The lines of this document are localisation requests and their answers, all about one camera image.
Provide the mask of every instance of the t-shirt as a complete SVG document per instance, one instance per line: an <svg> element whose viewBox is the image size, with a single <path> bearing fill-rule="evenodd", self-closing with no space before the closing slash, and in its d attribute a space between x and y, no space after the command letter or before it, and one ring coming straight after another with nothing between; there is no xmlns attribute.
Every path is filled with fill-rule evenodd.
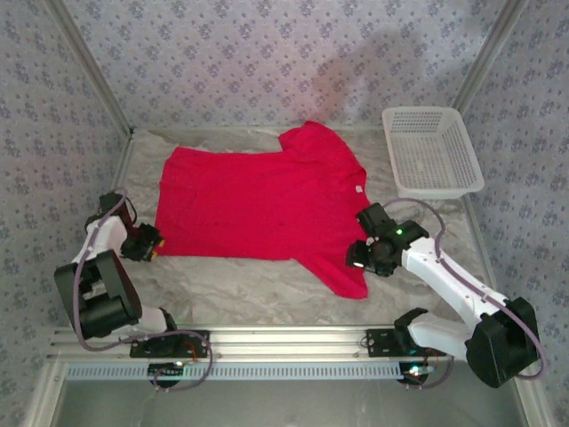
<svg viewBox="0 0 569 427"><path fill-rule="evenodd" d="M164 165L156 227L161 255L294 259L337 295L365 298L349 245L365 239L365 169L332 130L307 122L279 136L280 152L178 147Z"/></svg>

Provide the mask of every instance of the wall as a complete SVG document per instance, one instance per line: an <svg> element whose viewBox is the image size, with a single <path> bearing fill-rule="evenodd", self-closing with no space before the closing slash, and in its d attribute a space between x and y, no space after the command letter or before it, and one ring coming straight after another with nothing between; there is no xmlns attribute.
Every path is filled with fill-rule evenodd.
<svg viewBox="0 0 569 427"><path fill-rule="evenodd" d="M0 425L16 426L65 321L52 281L111 184L119 133L44 4L0 2Z"/></svg>
<svg viewBox="0 0 569 427"><path fill-rule="evenodd" d="M530 2L465 116L486 179L477 218L498 282L537 310L560 425L569 425L567 46L567 2Z"/></svg>
<svg viewBox="0 0 569 427"><path fill-rule="evenodd" d="M375 124L449 105L503 2L66 0L134 127Z"/></svg>

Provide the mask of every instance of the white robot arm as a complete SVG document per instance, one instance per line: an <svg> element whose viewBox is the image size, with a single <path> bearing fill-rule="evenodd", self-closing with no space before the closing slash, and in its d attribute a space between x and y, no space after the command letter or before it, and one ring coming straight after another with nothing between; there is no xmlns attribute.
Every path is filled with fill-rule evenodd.
<svg viewBox="0 0 569 427"><path fill-rule="evenodd" d="M349 248L347 265L384 277L402 266L422 278L463 320L453 322L424 309L411 310L395 322L403 351L412 355L419 348L431 348L465 360L478 378L494 388L539 358L527 334L491 303L513 312L537 336L535 313L526 300L510 301L481 283L447 254L437 251L436 240L416 222L396 224L377 203L359 213L357 219L369 238Z"/></svg>
<svg viewBox="0 0 569 427"><path fill-rule="evenodd" d="M85 339L102 338L114 332L124 336L154 334L175 329L164 310L141 304L119 258L150 261L162 238L154 227L135 226L126 202L103 223L100 218L119 203L121 195L108 193L100 198L101 214L89 218L87 237L70 264L56 269L55 283L70 319L73 319L73 287L79 261L88 251L79 281L79 309Z"/></svg>

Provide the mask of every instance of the purple cable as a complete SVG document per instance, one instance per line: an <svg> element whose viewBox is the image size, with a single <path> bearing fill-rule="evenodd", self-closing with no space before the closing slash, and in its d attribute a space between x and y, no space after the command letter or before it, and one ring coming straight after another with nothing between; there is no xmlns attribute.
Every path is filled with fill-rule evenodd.
<svg viewBox="0 0 569 427"><path fill-rule="evenodd" d="M540 343L540 340L537 338L537 336L535 336L535 334L533 333L533 331L529 328L528 325L526 325L518 316L516 316L516 314L514 314L510 309L508 309L508 307L504 306L504 304L502 304L499 301L496 301L495 299L493 299L491 296L485 295L485 293L478 289L476 286L472 285L467 279L465 279L463 276L461 276L459 273L457 273L446 261L445 258L441 258L441 238L443 237L443 234L446 231L446 225L445 225L445 221L443 220L443 218L441 217L440 213L437 212L437 210L429 205L426 202L423 202L422 200L419 200L417 198L411 198L411 197L401 197L401 198L396 198L393 200L390 200L388 203L386 203L383 207L387 207L389 205L392 205L394 203L397 202L414 202L414 203L418 203L419 205L422 205L424 207L426 207L427 209L430 210L430 212L432 212L436 218L438 219L439 223L441 224L441 230L438 232L437 236L435 237L435 253L437 254L437 258L440 261L441 265L443 267L445 267L445 269L454 277L456 278L459 282L461 282L464 286L466 286L469 290L471 290L472 292L474 292L475 294L477 294L478 296L480 296L481 298L485 298L490 304L492 304L494 307L496 307L497 309L501 310L504 314L506 314L506 316L508 316L509 318L511 318L516 325L518 325L523 331L524 333L530 338L530 340L532 341L533 345L535 346L535 348L537 349L537 351L540 353L540 359L541 359L541 368L538 371L537 374L534 375L522 375L522 374L518 374L517 377L521 378L523 380L539 380L541 379L547 372L547 368L548 368L548 364L547 364L547 355L545 354L545 349L543 348L543 346Z"/></svg>
<svg viewBox="0 0 569 427"><path fill-rule="evenodd" d="M85 350L88 350L88 351L106 351L106 350L114 349L115 347L122 345L122 344L132 343L133 341L146 341L146 340L149 340L151 338L160 338L160 337L164 337L164 336L181 335L181 334L194 336L197 339L199 339L205 345L205 347L207 347L207 350L208 350L209 355L210 355L209 364L208 364L208 367L205 369L204 374L195 382L193 382L187 386L178 387L178 388L173 389L173 390L158 387L156 384L156 378L154 379L154 382L153 382L156 386L156 389L160 390L160 391L184 391L184 390L192 389L194 387L197 387L197 385L199 385L205 381L207 376L211 373L212 365L213 365L212 345L202 335L200 335L194 331L179 330L179 331L161 332L158 334L135 335L135 336L129 337L126 340L120 340L119 339L117 342L113 342L111 344L107 344L107 345L104 345L102 347L93 347L93 346L89 345L89 343L87 343L87 341L84 339L83 330L81 328L81 314L79 311L79 285L81 282L81 272L83 271L85 261L87 260L87 258L89 257L89 255L92 252L92 245L95 243L95 240L97 239L97 236L99 235L100 227L105 223L105 221L114 212L116 212L116 210L126 200L126 190L124 190L124 189L121 189L121 190L124 193L122 195L121 199L116 203L116 205L113 206L112 209L110 209L107 213L105 213L102 216L102 218L95 225L95 230L93 231L93 233L91 234L91 237L87 241L87 247L85 248L85 251L81 255L81 258L79 259L79 263L77 264L77 268L75 271L75 276L73 277L73 325L75 327L75 333L77 336L77 340L79 341L79 344L81 344L81 347L83 347Z"/></svg>

